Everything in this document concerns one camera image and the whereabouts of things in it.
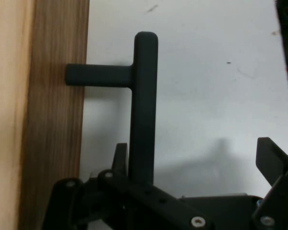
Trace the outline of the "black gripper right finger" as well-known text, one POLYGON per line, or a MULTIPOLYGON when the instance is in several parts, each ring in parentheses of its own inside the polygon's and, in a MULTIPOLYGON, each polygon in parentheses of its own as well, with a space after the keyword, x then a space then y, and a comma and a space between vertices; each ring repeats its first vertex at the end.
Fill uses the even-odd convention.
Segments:
POLYGON ((288 230, 288 155, 270 138, 258 138, 256 166, 271 189, 252 215, 257 230, 288 230))

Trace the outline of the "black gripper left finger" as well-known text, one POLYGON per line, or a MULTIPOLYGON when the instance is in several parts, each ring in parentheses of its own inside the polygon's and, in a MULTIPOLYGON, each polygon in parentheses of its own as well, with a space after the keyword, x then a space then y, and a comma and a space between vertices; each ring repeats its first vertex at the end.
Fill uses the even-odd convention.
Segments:
POLYGON ((127 177, 127 144, 116 146, 111 169, 82 182, 56 182, 42 228, 85 230, 102 220, 114 230, 211 230, 212 220, 155 186, 127 177))

